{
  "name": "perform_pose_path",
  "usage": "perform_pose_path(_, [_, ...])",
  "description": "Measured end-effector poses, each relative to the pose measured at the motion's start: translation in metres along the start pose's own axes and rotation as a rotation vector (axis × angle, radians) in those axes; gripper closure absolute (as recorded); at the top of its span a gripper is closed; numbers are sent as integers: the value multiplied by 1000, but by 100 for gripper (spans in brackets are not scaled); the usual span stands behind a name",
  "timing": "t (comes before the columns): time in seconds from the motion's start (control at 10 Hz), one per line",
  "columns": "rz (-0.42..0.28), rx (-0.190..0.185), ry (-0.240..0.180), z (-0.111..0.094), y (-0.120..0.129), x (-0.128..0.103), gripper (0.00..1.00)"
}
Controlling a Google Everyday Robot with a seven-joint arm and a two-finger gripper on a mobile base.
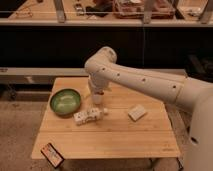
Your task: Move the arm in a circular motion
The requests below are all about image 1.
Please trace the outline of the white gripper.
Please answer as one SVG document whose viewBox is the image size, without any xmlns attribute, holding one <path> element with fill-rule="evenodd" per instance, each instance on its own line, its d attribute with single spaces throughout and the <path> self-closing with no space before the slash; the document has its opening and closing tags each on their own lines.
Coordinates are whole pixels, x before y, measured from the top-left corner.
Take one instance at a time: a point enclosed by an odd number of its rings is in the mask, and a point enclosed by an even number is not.
<svg viewBox="0 0 213 171">
<path fill-rule="evenodd" d="M 104 94 L 104 88 L 106 87 L 106 82 L 103 79 L 93 79 L 92 77 L 90 77 L 88 79 L 88 85 L 92 102 L 95 105 L 101 104 L 102 96 Z"/>
</svg>

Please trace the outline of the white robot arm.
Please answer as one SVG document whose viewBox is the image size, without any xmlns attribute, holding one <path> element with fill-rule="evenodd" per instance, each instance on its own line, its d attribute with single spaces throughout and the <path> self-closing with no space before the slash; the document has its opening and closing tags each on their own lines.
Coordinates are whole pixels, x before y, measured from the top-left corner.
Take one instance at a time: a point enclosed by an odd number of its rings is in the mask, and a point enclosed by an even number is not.
<svg viewBox="0 0 213 171">
<path fill-rule="evenodd" d="M 102 47 L 85 62 L 92 97 L 114 82 L 192 114 L 184 171 L 213 171 L 213 83 L 187 76 L 118 65 L 116 52 Z"/>
</svg>

